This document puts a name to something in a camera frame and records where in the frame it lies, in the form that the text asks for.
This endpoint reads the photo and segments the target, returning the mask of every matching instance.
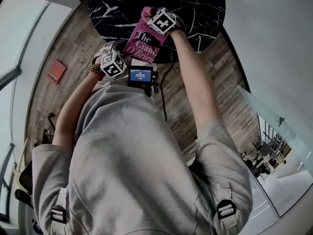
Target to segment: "book cover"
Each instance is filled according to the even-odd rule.
[[[126,44],[124,53],[151,64],[167,36],[167,33],[163,35],[157,33],[143,19],[140,19]]]
[[[64,67],[59,61],[54,60],[47,77],[48,80],[56,85],[60,81],[65,70],[66,67]]]

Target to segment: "digital display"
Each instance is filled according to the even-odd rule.
[[[151,81],[151,70],[131,70],[130,72],[131,81],[136,82],[150,82]]]

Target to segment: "small screen device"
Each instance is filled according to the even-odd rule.
[[[128,84],[132,87],[152,86],[153,85],[153,67],[129,66]]]

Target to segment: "gray t-shirt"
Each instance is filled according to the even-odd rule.
[[[162,112],[141,89],[97,91],[76,134],[74,152],[50,144],[33,150],[34,208],[46,234],[66,186],[75,235],[230,235],[247,222],[249,177],[222,121],[198,131],[192,172]],[[216,206],[227,191],[236,214],[224,222]]]

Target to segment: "strap buckle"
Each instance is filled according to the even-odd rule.
[[[67,223],[66,210],[60,205],[57,205],[51,209],[50,216],[53,221],[63,224]]]
[[[217,205],[217,217],[219,220],[234,215],[236,213],[236,207],[231,200],[223,199]]]

